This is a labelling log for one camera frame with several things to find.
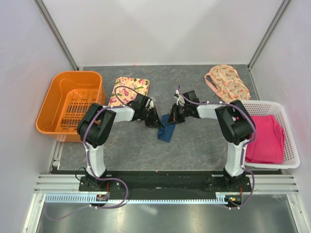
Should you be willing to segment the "dark blue paper napkin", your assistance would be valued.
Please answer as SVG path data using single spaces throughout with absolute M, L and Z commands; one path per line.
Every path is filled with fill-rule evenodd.
M 159 128 L 157 132 L 158 140 L 170 143 L 173 132 L 175 130 L 175 123 L 167 124 L 167 120 L 169 118 L 169 114 L 163 115 L 161 117 L 161 123 L 163 124 L 163 128 Z

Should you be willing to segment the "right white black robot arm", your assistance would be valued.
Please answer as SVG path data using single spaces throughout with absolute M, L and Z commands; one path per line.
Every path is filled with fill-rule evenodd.
M 218 120 L 223 137 L 228 143 L 227 162 L 224 168 L 225 177 L 223 187 L 234 191 L 240 186 L 240 178 L 246 172 L 245 154 L 249 143 L 256 135 L 256 126 L 240 100 L 230 103 L 200 102 L 195 92 L 181 94 L 178 90 L 174 94 L 176 103 L 173 104 L 166 125 L 183 123 L 186 117 L 210 118 Z

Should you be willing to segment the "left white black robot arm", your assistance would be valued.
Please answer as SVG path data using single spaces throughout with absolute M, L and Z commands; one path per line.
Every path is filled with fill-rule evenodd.
M 104 164 L 104 143 L 112 126 L 118 122 L 143 120 L 148 128 L 163 128 L 152 99 L 137 94 L 134 100 L 121 106 L 103 106 L 93 103 L 79 122 L 77 133 L 86 150 L 86 171 L 92 177 L 90 186 L 96 191 L 105 189 L 107 180 L 102 176 L 106 172 Z

